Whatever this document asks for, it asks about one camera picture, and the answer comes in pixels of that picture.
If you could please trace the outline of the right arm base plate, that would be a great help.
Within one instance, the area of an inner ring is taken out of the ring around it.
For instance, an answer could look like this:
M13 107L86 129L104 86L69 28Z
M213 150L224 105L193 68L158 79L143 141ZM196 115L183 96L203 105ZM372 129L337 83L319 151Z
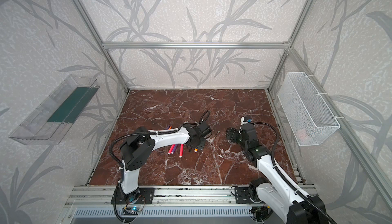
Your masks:
M249 187L239 187L233 186L231 188L233 190L232 194L235 197L235 202L237 204L259 204L261 200L250 192Z

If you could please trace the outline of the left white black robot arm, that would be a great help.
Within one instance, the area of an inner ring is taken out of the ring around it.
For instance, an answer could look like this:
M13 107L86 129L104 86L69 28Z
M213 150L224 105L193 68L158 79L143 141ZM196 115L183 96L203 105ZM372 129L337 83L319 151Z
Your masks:
M115 139L109 146L109 154L119 165L119 186L122 194L127 196L138 191L140 168L154 150L174 144L202 150L211 133L207 122L201 121L160 131L139 127L135 132Z

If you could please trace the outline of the red pink marker pen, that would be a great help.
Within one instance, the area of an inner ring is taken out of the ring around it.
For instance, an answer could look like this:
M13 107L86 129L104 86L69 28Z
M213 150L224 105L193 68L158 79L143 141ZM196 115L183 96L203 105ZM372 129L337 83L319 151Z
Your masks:
M182 158L182 157L183 157L183 150L184 150L184 145L181 144L181 145L180 145L180 149L179 149L179 158Z

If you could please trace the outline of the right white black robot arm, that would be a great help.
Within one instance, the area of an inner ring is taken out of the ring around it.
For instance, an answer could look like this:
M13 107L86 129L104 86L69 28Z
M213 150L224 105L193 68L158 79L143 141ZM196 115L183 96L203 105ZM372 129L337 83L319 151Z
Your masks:
M228 128L226 139L239 144L246 158L263 176L249 184L250 199L264 202L287 224L333 224L324 202L303 190L275 160L280 133L270 126L276 138L272 150L258 140L256 123L245 121L239 129Z

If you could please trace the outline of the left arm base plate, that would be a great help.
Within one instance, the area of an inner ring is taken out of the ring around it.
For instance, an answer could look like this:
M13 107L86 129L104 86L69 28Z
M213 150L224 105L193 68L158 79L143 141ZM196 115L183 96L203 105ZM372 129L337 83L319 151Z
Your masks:
M115 189L112 196L111 204L125 205L125 204L152 204L155 188L137 188L135 191L125 194L121 187Z

